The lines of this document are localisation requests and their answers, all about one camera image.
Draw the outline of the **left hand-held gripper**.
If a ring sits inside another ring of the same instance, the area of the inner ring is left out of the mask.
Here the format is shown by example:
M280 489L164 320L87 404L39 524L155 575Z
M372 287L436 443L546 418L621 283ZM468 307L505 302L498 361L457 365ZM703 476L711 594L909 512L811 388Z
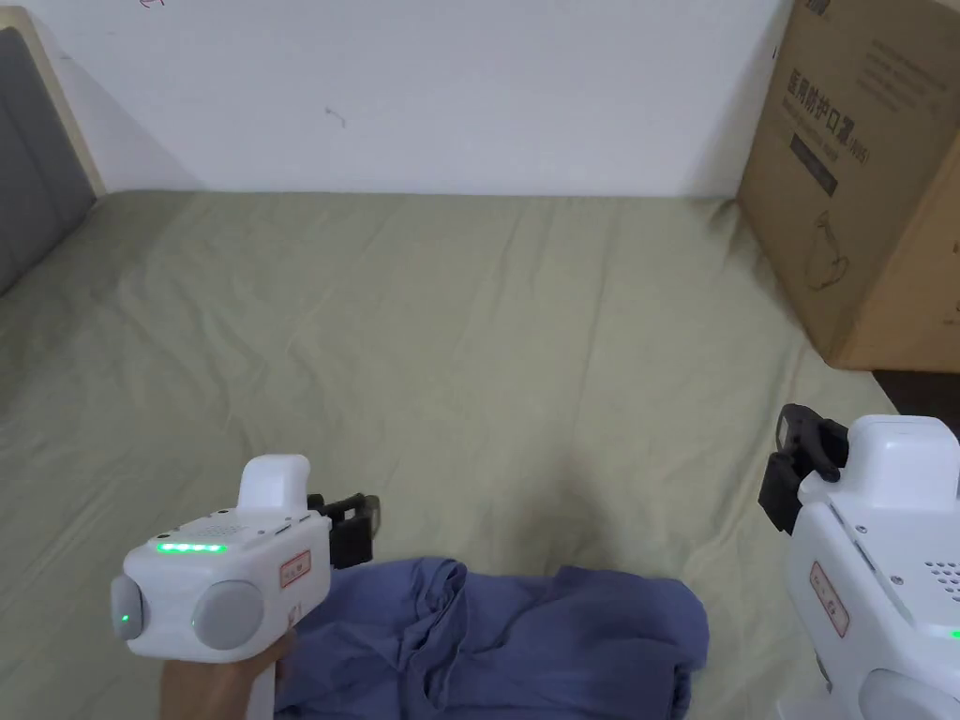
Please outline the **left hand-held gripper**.
M309 474L301 455L250 459L234 506L132 549L110 590L113 630L129 650L163 663L244 661L303 621L335 570L371 561L379 498L325 501L308 491ZM244 719L274 716L277 674L254 683Z

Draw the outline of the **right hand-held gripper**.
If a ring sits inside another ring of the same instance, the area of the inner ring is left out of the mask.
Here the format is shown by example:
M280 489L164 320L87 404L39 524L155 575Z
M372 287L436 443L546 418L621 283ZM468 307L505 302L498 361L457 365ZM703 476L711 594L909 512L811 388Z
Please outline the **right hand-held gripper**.
M777 719L959 715L959 445L939 419L779 412L758 503L823 686Z

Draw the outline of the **person's left hand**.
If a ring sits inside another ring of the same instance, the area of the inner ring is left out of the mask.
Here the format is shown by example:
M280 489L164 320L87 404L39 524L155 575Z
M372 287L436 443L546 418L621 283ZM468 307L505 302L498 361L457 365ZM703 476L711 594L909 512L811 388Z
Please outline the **person's left hand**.
M204 664L168 659L159 681L160 719L244 719L254 683L277 674L295 644L291 629L269 648L242 661Z

